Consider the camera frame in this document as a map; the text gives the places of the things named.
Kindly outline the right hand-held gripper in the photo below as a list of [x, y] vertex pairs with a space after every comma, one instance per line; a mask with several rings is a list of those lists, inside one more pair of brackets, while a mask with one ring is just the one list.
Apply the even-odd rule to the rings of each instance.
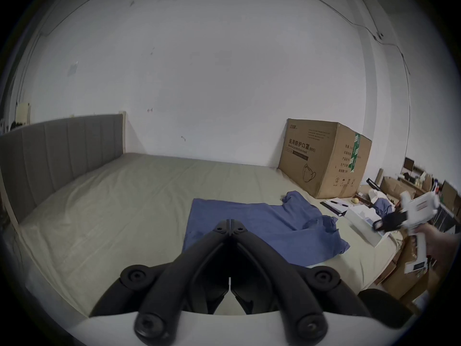
[[427, 270], [428, 259], [426, 242], [423, 234], [418, 234], [415, 229], [430, 221], [437, 214], [440, 206], [438, 195], [432, 191], [411, 199], [408, 191], [400, 194], [400, 211], [394, 211], [373, 222], [372, 229], [378, 233], [387, 233], [401, 229], [416, 241], [416, 259], [405, 264], [404, 273]]

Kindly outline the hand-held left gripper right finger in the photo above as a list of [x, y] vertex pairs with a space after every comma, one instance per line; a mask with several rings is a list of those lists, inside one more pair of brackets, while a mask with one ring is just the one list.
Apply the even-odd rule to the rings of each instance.
[[329, 326], [324, 311], [371, 313], [333, 268], [287, 262], [243, 223], [229, 220], [230, 291], [248, 315], [279, 311], [289, 345], [314, 346]]

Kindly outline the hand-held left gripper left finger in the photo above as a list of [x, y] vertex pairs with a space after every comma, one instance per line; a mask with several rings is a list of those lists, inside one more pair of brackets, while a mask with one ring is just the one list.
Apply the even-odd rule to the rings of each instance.
[[90, 317], [137, 312], [134, 333], [144, 344], [172, 345], [183, 310], [212, 315], [229, 291], [230, 235], [231, 221], [221, 221], [173, 262], [125, 268]]

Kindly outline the person's right hand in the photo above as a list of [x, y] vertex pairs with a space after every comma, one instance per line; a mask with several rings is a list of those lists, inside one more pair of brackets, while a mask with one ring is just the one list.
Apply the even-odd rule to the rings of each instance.
[[440, 266], [448, 268], [452, 265], [460, 244], [460, 233], [444, 233], [428, 223], [418, 226], [415, 232], [424, 235], [428, 257]]

